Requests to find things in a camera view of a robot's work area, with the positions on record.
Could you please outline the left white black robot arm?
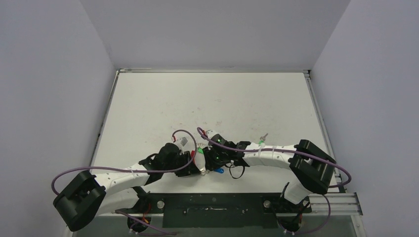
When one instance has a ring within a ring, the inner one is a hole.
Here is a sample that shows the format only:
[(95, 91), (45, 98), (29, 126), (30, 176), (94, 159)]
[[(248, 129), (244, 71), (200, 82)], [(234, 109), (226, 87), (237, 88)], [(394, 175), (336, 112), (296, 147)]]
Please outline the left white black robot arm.
[(191, 174), (196, 155), (202, 152), (195, 146), (187, 151), (179, 143), (167, 143), (158, 153), (125, 168), (96, 167), (103, 173), (92, 174), (92, 166), (73, 169), (78, 174), (58, 192), (55, 177), (51, 188), (56, 194), (53, 206), (67, 225), (76, 232), (86, 227), (96, 216), (119, 209), (142, 212), (147, 207), (143, 187), (161, 180), (164, 174), (183, 177)]

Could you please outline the large keyring with red sleeve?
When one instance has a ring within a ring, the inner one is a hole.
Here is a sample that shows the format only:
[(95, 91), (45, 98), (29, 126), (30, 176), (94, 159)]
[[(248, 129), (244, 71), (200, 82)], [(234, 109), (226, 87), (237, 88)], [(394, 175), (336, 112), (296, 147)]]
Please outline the large keyring with red sleeve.
[[(205, 145), (204, 143), (197, 144), (197, 148), (205, 148), (205, 147), (207, 147), (207, 145)], [(196, 164), (196, 167), (200, 170), (202, 176), (205, 176), (208, 173), (205, 167), (205, 157), (204, 155), (198, 153), (197, 150), (196, 150), (196, 156), (195, 156), (195, 164)]]

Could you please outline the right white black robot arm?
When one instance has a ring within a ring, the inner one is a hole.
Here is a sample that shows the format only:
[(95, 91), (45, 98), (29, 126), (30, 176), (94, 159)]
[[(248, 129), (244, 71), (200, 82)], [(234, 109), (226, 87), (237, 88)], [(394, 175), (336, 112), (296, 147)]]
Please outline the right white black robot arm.
[(204, 149), (206, 168), (214, 170), (224, 165), (252, 167), (269, 166), (289, 170), (294, 174), (279, 198), (280, 207), (291, 212), (310, 194), (325, 195), (334, 175), (336, 161), (309, 140), (296, 145), (269, 146), (261, 142), (234, 143), (218, 132), (207, 130), (203, 138), (208, 141)]

